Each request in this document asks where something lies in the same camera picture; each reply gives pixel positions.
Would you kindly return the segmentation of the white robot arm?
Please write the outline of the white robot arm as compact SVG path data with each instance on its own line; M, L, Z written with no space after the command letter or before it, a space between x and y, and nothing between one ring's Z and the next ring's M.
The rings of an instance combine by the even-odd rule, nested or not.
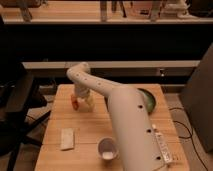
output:
M131 85L92 76L86 62L70 67L67 77L75 84L78 97L87 97L93 90L107 98L124 171L168 171L142 92Z

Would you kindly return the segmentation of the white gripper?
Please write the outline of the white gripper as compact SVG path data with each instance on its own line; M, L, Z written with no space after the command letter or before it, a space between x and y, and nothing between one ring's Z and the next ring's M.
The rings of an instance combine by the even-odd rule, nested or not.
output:
M94 101L90 95L90 90L81 85L74 85L74 94L79 97L79 110L81 112L91 112L94 109Z

